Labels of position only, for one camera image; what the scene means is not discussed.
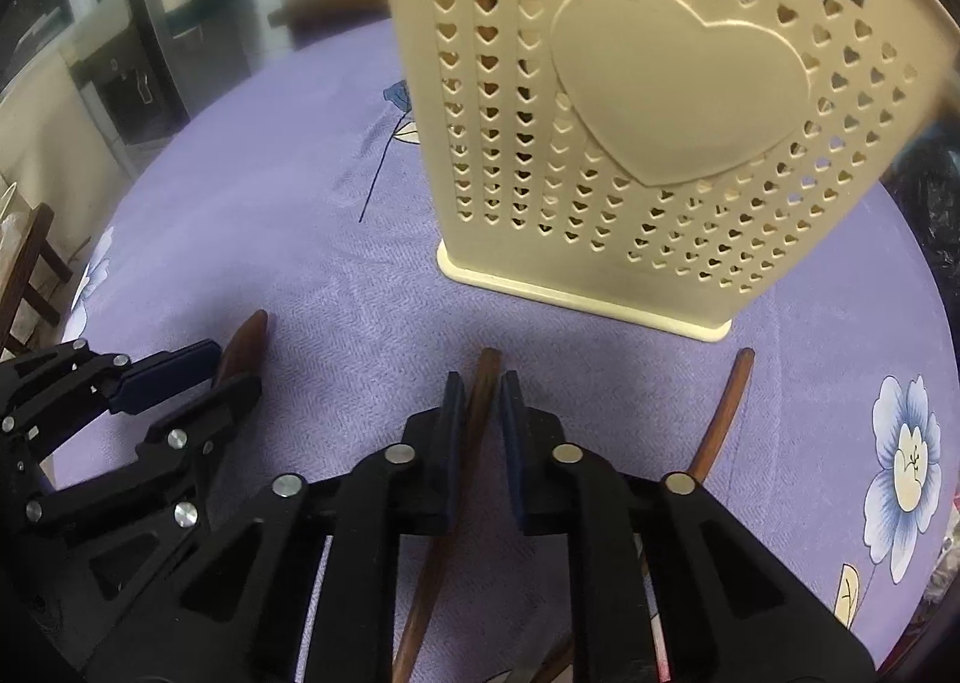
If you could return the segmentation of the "purple floral tablecloth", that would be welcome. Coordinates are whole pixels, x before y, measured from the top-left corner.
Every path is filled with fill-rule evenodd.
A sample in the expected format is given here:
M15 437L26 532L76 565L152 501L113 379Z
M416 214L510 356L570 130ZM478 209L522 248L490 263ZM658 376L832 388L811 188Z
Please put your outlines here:
M270 316L263 396L208 499L343 474L493 346L534 407L629 474L685 467L734 357L755 366L708 490L884 658L934 569L958 480L958 376L934 278L874 187L700 343L455 283L420 151L395 137L389 23L275 62L210 106L125 195L67 330L144 357Z

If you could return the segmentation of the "black plastic bag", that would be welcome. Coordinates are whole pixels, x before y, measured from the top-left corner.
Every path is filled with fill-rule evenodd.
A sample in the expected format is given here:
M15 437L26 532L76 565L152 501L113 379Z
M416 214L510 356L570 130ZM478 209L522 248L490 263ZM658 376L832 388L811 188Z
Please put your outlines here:
M896 156L887 189L942 295L958 298L958 122L939 121Z

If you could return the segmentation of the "cream plastic cutlery holder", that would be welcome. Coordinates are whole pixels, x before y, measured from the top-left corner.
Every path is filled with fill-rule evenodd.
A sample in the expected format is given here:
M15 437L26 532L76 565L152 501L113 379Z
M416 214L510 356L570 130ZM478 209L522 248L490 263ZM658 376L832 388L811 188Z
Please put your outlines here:
M939 0L389 0L439 268L715 342L940 100Z

